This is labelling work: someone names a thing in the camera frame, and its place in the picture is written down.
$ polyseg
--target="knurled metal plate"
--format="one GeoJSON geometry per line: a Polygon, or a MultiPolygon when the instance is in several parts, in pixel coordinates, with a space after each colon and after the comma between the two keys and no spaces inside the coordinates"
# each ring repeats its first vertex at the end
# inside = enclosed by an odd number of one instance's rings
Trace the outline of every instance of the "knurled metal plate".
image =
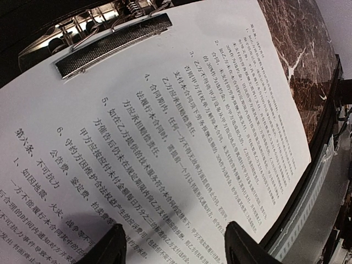
{"type": "Polygon", "coordinates": [[[119,29],[55,63],[63,79],[77,74],[94,63],[123,48],[167,30],[172,23],[167,14],[160,14],[137,24],[119,29]]]}

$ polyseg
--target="white paper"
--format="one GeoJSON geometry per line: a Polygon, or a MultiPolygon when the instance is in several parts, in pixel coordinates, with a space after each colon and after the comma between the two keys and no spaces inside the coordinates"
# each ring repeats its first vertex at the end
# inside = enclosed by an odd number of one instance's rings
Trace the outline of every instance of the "white paper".
{"type": "Polygon", "coordinates": [[[310,155],[257,1],[167,13],[85,74],[61,80],[64,51],[0,90],[2,262],[73,263],[116,221],[129,264],[225,263],[230,221],[260,241],[280,215],[310,155]]]}

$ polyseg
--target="brown marble tabletop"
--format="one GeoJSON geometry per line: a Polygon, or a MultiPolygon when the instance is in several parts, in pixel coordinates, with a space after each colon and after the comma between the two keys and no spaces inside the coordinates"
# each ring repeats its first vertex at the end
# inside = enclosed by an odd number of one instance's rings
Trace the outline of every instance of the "brown marble tabletop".
{"type": "Polygon", "coordinates": [[[329,34],[315,0],[258,2],[310,142],[337,64],[329,34]]]}

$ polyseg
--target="metal spring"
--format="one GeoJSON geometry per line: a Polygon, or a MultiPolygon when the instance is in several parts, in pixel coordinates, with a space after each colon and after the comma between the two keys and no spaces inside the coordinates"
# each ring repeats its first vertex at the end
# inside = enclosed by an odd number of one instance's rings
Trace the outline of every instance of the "metal spring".
{"type": "Polygon", "coordinates": [[[129,2],[127,4],[127,8],[131,12],[133,17],[139,18],[139,17],[143,16],[143,12],[136,2],[129,2]]]}

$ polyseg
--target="document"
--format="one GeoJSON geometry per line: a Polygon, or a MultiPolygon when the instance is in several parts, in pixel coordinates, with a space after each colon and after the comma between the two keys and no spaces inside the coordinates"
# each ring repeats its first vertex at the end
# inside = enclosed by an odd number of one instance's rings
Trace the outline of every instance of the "document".
{"type": "Polygon", "coordinates": [[[65,50],[0,90],[1,263],[75,263],[120,223],[128,264],[224,264],[229,222],[260,241],[280,215],[310,153],[257,1],[165,12],[85,73],[61,79],[65,50]]]}

